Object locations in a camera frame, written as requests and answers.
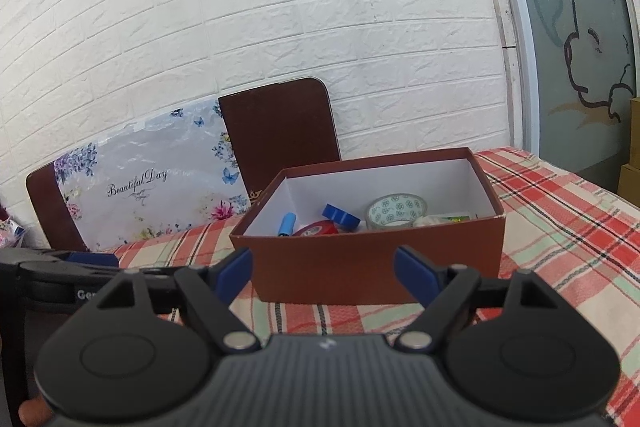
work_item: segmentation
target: white brick wall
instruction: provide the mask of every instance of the white brick wall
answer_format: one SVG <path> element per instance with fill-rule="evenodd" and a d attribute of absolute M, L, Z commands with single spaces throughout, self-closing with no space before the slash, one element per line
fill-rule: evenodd
<path fill-rule="evenodd" d="M 511 140 L 492 0 L 0 0 L 0 28 L 0 201 L 25 225 L 25 177 L 62 150 L 300 76 L 345 158 Z"/>

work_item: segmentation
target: open box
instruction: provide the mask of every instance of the open box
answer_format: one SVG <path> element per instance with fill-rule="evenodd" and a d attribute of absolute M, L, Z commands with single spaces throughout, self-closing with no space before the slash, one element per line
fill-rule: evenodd
<path fill-rule="evenodd" d="M 364 220 L 368 206 L 394 193 L 423 198 L 428 214 L 474 219 L 416 229 L 277 237 L 282 217 L 295 230 L 324 219 L 331 203 Z M 262 301 L 300 304 L 401 304 L 415 299 L 396 280 L 393 257 L 410 245 L 434 263 L 465 264 L 496 277 L 505 216 L 497 195 L 466 148 L 376 156 L 284 169 L 231 232 L 254 253 L 252 282 Z"/>

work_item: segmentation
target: person's finger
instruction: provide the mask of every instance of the person's finger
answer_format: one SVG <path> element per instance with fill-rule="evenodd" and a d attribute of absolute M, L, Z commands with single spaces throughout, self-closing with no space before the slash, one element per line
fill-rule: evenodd
<path fill-rule="evenodd" d="M 36 398 L 31 398 L 20 404 L 18 416 L 26 427 L 42 427 L 52 418 L 53 411 L 39 394 Z"/>

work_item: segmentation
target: floral board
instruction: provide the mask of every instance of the floral board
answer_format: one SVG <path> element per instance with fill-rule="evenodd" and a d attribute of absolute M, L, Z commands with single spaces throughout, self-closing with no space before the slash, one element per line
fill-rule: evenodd
<path fill-rule="evenodd" d="M 90 250 L 180 232 L 249 206 L 216 98 L 130 124 L 60 156 L 54 169 Z"/>

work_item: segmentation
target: table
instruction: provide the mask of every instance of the table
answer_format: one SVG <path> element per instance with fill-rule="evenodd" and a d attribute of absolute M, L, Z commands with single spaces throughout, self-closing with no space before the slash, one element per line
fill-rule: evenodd
<path fill-rule="evenodd" d="M 535 270 L 611 342 L 622 377 L 607 415 L 616 425 L 639 426 L 640 210 L 521 150 L 500 148 L 478 157 L 506 211 L 500 277 L 518 268 Z M 233 251 L 228 236 L 238 220 L 125 245 L 116 254 L 122 267 L 214 264 Z M 231 310 L 266 340 L 276 332 L 392 337 L 422 307 L 266 303 L 249 283 Z"/>

